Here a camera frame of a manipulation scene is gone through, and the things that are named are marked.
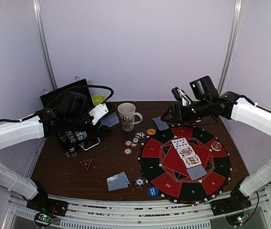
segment orange chip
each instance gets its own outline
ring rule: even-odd
[[[155,129],[149,129],[149,130],[147,130],[147,134],[149,134],[149,135],[154,135],[155,133],[156,133]]]

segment chip stack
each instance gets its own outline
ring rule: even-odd
[[[78,141],[81,141],[84,139],[83,133],[82,132],[75,132],[75,136],[77,137]]]
[[[67,132],[67,138],[72,144],[77,142],[77,138],[76,138],[75,134],[72,131]]]
[[[145,180],[143,178],[136,178],[134,181],[134,185],[137,189],[142,189],[144,187]]]
[[[143,139],[145,137],[145,133],[144,132],[137,132],[134,136],[134,138],[132,139],[133,143],[138,143],[141,139]]]
[[[65,134],[58,134],[58,137],[59,137],[60,141],[62,141],[62,142],[66,142],[68,140],[67,135],[65,135]]]

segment robotic arm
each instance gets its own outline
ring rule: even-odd
[[[0,125],[0,150],[27,140],[70,130],[85,130],[92,131],[96,135],[102,134],[105,127],[99,127],[99,120],[112,112],[112,104],[107,107],[103,103],[91,110],[86,104],[86,96],[77,92],[67,92],[56,108],[42,109],[20,120],[0,120],[0,122],[7,122]],[[48,198],[48,194],[38,181],[22,177],[1,162],[0,185],[8,191],[21,194],[27,200],[29,208],[50,216],[65,215],[67,202]]]
[[[185,105],[178,98],[178,88],[172,93],[179,103],[173,104],[163,115],[163,121],[172,123],[193,124],[200,122],[203,117],[222,116],[250,125],[271,136],[271,111],[258,106],[244,95],[226,92],[219,95],[209,76],[205,76],[190,83],[193,93],[198,101]],[[248,203],[248,197],[261,187],[271,183],[271,161],[260,168],[255,174],[245,178],[231,192],[231,197],[211,202],[214,215],[228,213],[243,209]]]

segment blue chip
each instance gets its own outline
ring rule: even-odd
[[[148,194],[149,197],[157,197],[158,194],[159,194],[159,190],[155,186],[151,186],[147,190],[147,194]]]

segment green bowl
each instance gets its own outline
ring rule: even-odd
[[[101,104],[103,101],[106,100],[106,98],[102,95],[94,95],[91,98],[94,106],[97,106],[98,104]]]

